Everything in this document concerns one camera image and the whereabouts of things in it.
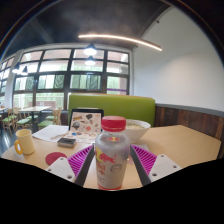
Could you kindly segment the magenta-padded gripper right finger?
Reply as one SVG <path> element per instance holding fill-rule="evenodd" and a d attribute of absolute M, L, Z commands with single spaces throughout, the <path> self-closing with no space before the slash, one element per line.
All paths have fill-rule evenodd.
<path fill-rule="evenodd" d="M 181 167 L 165 154 L 155 155 L 137 145 L 130 146 L 130 155 L 143 186 L 181 170 Z"/>

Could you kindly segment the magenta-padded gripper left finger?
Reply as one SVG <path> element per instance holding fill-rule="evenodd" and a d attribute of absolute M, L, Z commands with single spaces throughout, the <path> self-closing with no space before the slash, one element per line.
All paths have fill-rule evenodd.
<path fill-rule="evenodd" d="M 83 186 L 94 157 L 94 146 L 88 146 L 68 158 L 59 157 L 46 171 Z"/>

